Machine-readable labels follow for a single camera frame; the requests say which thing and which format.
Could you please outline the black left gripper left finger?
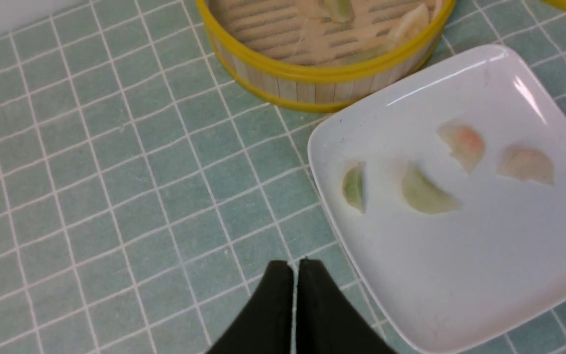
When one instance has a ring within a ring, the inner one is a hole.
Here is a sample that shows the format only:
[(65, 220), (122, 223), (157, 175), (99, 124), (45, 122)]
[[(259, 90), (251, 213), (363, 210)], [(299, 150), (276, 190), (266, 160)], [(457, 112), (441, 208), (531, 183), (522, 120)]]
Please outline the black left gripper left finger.
[(271, 261), (242, 311), (209, 354), (289, 354), (294, 275), (284, 261)]

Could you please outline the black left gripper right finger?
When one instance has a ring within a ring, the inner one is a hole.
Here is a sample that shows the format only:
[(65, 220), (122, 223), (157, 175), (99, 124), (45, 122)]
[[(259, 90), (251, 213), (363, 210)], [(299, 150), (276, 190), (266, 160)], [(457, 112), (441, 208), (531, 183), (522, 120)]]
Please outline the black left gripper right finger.
[(297, 274), (298, 354), (393, 354), (337, 287), (320, 260), (303, 259)]

